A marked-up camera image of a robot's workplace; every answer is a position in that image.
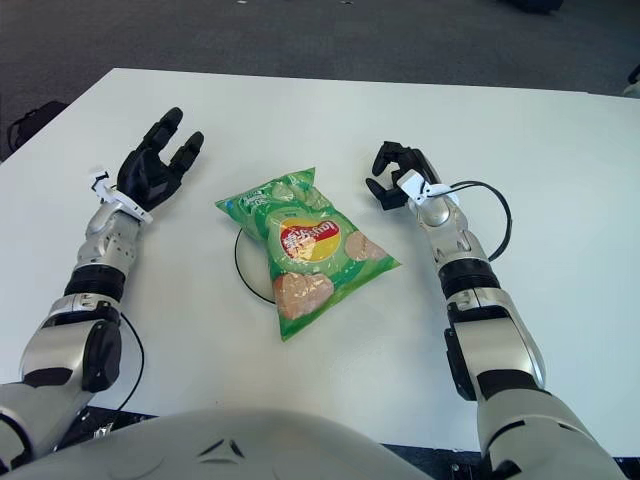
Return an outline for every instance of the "robot finger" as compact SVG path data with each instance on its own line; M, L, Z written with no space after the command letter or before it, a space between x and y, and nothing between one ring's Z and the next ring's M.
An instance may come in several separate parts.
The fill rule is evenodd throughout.
M204 135L196 132L175 153L169 162L169 170L178 180L182 180L182 176L191 168L203 143Z
M382 205L383 210L391 210L394 208L400 208L407 203L407 194L397 187L389 190L385 189L382 185L376 182L373 178L367 178L367 187L373 195L378 199Z
M398 153L402 152L404 148L402 145L396 142L384 142L375 160L373 161L373 167L371 173L375 177L379 176L390 163L398 163Z
M136 148L136 151L142 151L147 148L151 149L154 153L160 153L169 140L178 130L178 125L182 120L182 110L178 107L173 107L145 134L142 142Z

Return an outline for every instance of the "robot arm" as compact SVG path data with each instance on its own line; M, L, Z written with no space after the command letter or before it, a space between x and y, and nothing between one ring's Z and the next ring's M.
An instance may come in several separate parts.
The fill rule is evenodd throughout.
M408 202L430 240L447 303L447 359L458 393L478 402L486 477L624 478L569 407L544 390L542 355L457 197L419 150L385 142L373 174L391 162L400 167L392 189L367 185L385 210Z
M102 204L86 231L64 295L29 341L22 381L0 386L0 473L55 450L75 417L119 375L120 300L148 213L180 187L204 137L195 133L167 166L158 157L182 112L171 109L126 158L117 188L95 177Z

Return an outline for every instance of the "lay's logo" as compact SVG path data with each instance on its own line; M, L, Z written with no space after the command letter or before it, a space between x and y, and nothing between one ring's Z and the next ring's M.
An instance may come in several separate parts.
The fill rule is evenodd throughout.
M289 218L280 224L280 243L294 260L320 262L340 246L340 227L331 220Z

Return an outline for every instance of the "black cable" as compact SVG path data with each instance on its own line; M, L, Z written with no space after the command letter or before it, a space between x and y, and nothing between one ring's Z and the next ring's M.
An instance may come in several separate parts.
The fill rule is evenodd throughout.
M492 262L496 258L498 258L500 255L502 255L504 253L504 251L507 249L507 246L509 246L509 241L511 240L511 228L512 228L512 225L513 225L513 218L511 216L511 209L509 208L509 204L507 203L507 199L504 198L504 195L502 195L502 193L500 193L500 191L497 188L492 187L488 183L479 182L477 180L465 180L463 182L453 183L451 185L451 190L449 190L449 191L438 193L436 195L427 195L427 198L442 197L443 195L448 195L450 193L458 192L460 190L464 190L465 188L471 188L471 187L484 187L484 188L490 190L496 197L498 197L498 200L500 200L500 203L502 204L502 207L504 208L504 213L507 216L507 227L505 229L504 237L502 239L502 242L500 242L500 245L498 245L498 248L496 248L496 251L493 252L491 255L489 255L489 261Z
M138 342L138 347L140 347L140 371L138 372L138 378L136 380L136 383L133 385L133 388L129 392L129 395L127 395L127 398L124 399L124 402L122 402L120 406L115 410L116 412L121 411L124 408L124 406L127 404L127 402L131 399L133 394L136 392L138 385L140 385L140 380L142 379L142 372L144 371L144 347L142 346L142 341L138 336L138 332L136 332L136 329L133 328L133 325L131 324L129 319L125 316L125 314L120 312L120 316L122 316L122 319L125 322L127 322L127 325L129 325L129 328L131 329L133 336L136 337L136 341Z
M249 285L249 283L244 279L244 277L242 276L242 272L240 271L240 267L238 266L238 240L240 240L240 235L242 234L242 229L240 229L240 231L238 232L238 236L236 237L236 244L233 247L233 259L236 262L236 270L238 271L238 275L240 275L240 280L242 280L242 283L244 283L246 285L246 287L251 290L251 292L257 296L260 297L262 300L264 300L265 302L269 302L271 305L275 305L276 302L274 302L273 300L270 300L266 297L263 297L262 295L260 295L258 292L256 292L251 285Z

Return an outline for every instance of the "white table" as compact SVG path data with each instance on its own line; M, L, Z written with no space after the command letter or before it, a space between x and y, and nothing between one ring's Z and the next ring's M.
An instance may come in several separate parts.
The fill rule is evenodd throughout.
M172 154L200 129L184 187L153 212L124 311L148 364L127 409L166 415L264 406L311 412L380 442L478 448L475 404L455 392L428 247L408 211L382 212L364 185L382 141L419 147L448 182L490 182L514 234L494 263L538 342L548 388L610 453L640 455L640 102L584 93L111 71L0 168L0 381L64 289L97 207L87 173L115 174L170 107ZM237 227L214 201L286 172L316 184L404 263L282 343L272 306L238 278ZM461 193L489 252L504 217ZM115 407L139 367L123 329Z

